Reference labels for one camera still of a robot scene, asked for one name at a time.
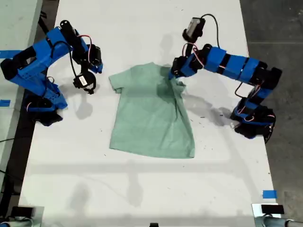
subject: robotic arm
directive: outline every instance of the robotic arm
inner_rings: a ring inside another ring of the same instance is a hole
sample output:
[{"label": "robotic arm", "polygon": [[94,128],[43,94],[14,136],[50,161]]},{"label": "robotic arm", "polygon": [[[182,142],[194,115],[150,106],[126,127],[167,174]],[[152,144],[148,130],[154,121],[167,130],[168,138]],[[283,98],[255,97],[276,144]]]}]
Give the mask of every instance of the robotic arm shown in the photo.
[{"label": "robotic arm", "polygon": [[277,86],[282,71],[277,68],[267,69],[264,62],[253,58],[227,54],[219,47],[206,44],[198,50],[195,42],[201,37],[205,20],[194,17],[183,32],[183,38],[188,42],[185,56],[175,58],[169,78],[190,77],[199,69],[219,73],[242,83],[253,85],[248,97],[241,97],[234,108],[231,119],[239,124],[235,131],[252,139],[256,135],[263,135],[267,142],[275,126],[276,116],[272,109],[260,105]]},{"label": "robotic arm", "polygon": [[[103,63],[100,48],[86,45],[67,20],[60,23],[46,34],[46,38],[27,49],[15,54],[12,59],[5,59],[1,64],[5,79],[32,92],[25,99],[27,111],[33,120],[49,126],[61,121],[57,109],[64,109],[67,103],[58,86],[48,80],[47,69],[58,59],[69,54],[74,73],[73,84],[83,88],[89,94],[94,93],[96,77],[92,73],[101,73]],[[81,73],[76,74],[72,60],[81,65]]]}]

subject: blue tape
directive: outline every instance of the blue tape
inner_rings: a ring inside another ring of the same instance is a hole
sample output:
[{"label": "blue tape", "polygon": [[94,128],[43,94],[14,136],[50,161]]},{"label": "blue tape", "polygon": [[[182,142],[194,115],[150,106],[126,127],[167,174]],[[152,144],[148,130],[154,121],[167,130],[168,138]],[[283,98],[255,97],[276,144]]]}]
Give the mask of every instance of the blue tape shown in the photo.
[{"label": "blue tape", "polygon": [[18,50],[10,50],[10,51],[0,51],[0,59],[1,58],[13,58],[17,53],[21,51]]},{"label": "blue tape", "polygon": [[4,99],[0,100],[0,107],[9,107],[9,105],[10,105],[10,100],[4,100]]},{"label": "blue tape", "polygon": [[276,199],[276,190],[263,190],[263,198],[264,199]]}]

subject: concrete floor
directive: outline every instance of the concrete floor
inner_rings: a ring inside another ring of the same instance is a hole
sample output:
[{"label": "concrete floor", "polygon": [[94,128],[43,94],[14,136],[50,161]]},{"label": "concrete floor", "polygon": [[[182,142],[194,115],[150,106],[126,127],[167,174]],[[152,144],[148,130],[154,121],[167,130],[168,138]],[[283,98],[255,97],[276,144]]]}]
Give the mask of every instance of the concrete floor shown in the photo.
[{"label": "concrete floor", "polygon": [[[263,103],[273,108],[277,115],[276,128],[267,143],[267,155],[274,188],[278,192],[277,200],[285,207],[285,217],[303,221],[303,143],[300,133],[303,130],[303,78],[299,62],[303,59],[303,1],[240,1],[250,56],[266,62],[269,67],[283,70],[278,87]],[[42,10],[47,13],[45,23],[49,29],[54,27],[58,2],[44,0]],[[36,41],[44,36],[38,27]],[[19,121],[18,127],[27,128],[27,133],[32,133],[28,129],[30,126],[32,123],[25,119]],[[29,148],[30,140],[13,145],[8,166],[11,174],[23,178]]]}]

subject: shirt sleeve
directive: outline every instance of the shirt sleeve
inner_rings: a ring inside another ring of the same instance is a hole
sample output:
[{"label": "shirt sleeve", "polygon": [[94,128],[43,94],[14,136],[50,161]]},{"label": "shirt sleeve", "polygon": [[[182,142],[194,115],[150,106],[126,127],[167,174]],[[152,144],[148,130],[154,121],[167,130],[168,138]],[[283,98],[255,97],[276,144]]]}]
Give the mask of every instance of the shirt sleeve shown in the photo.
[{"label": "shirt sleeve", "polygon": [[116,93],[121,93],[130,80],[131,69],[109,77],[109,82]]}]

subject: green t-shirt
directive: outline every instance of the green t-shirt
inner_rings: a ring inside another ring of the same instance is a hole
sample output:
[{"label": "green t-shirt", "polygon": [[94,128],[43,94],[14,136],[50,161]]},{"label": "green t-shirt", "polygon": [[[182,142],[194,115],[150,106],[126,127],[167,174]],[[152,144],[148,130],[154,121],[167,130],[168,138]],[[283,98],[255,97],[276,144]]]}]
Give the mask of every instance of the green t-shirt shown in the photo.
[{"label": "green t-shirt", "polygon": [[109,77],[121,94],[110,148],[152,157],[195,156],[181,97],[185,85],[168,80],[169,70],[152,62]]}]

